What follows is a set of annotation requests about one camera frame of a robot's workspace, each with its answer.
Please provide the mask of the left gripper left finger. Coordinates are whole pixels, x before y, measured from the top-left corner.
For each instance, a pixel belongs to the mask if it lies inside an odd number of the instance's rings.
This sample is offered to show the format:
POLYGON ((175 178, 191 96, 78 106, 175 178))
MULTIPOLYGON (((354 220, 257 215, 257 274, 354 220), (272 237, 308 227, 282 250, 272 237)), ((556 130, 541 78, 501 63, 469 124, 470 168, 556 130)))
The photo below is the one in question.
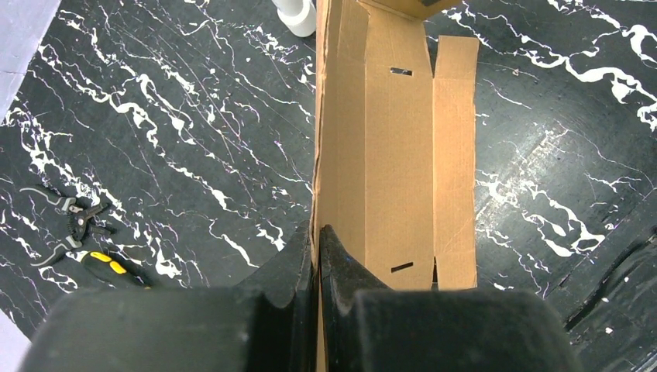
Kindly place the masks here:
POLYGON ((312 371, 308 224, 238 284, 79 291, 37 329, 22 371, 312 371))

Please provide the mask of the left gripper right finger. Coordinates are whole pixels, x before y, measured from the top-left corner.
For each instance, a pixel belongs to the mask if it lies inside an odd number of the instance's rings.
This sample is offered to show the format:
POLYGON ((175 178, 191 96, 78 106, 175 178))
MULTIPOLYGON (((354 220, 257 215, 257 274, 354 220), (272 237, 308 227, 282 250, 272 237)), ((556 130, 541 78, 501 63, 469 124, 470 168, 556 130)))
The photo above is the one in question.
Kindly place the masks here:
POLYGON ((523 291, 396 291, 318 236, 329 371, 580 371, 557 314, 523 291))

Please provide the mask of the brown cardboard box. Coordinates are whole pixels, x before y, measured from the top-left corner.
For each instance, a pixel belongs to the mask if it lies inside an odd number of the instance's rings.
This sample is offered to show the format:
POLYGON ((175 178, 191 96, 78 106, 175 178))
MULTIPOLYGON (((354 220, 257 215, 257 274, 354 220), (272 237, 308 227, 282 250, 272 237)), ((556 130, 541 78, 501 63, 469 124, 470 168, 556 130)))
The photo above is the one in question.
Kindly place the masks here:
POLYGON ((401 290, 477 285, 480 42, 424 22, 452 1, 318 3, 312 251, 323 226, 401 290))

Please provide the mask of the yellow black screwdriver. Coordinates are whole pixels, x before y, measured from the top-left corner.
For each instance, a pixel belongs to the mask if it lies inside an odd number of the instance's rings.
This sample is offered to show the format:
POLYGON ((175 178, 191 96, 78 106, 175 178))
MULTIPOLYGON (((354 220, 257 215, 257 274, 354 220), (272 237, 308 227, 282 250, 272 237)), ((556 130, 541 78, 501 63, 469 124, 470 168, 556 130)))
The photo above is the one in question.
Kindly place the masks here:
POLYGON ((137 274, 108 254, 89 251, 80 260, 82 267, 106 284, 114 288, 151 288, 137 274))

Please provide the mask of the black pliers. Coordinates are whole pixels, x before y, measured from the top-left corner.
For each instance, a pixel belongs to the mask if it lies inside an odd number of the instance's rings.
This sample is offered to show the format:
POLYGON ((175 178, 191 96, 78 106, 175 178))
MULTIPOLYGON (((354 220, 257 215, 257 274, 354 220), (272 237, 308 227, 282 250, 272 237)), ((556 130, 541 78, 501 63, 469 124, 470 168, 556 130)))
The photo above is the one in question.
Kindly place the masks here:
POLYGON ((84 238, 89 234, 110 236, 113 233, 110 228, 97 226, 91 221, 96 215, 112 206, 109 202, 99 202, 90 207, 82 207, 77 203, 76 197, 60 195, 41 184, 20 188, 19 192, 40 195, 49 205, 54 207, 59 215, 65 216, 67 219, 67 235, 52 249, 47 258, 31 263, 32 267, 52 266, 61 260, 67 252, 80 249, 83 246, 84 238))

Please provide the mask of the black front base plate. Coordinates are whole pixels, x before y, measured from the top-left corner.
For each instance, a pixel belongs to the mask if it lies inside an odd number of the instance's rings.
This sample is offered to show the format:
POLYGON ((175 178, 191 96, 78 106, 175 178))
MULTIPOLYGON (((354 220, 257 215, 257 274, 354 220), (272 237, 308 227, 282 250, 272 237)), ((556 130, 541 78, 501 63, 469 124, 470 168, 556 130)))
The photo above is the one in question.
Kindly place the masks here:
POLYGON ((656 193, 582 259, 546 301, 585 371, 656 369, 656 193))

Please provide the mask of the white PVC pipe frame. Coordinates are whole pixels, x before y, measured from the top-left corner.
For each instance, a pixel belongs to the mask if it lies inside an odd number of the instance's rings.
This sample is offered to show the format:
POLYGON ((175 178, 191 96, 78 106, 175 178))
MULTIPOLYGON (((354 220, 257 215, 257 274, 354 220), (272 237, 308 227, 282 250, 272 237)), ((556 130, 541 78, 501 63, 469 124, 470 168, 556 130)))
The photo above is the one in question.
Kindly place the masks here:
POLYGON ((316 31, 316 8, 312 0, 272 0, 279 20, 298 37, 309 37, 316 31))

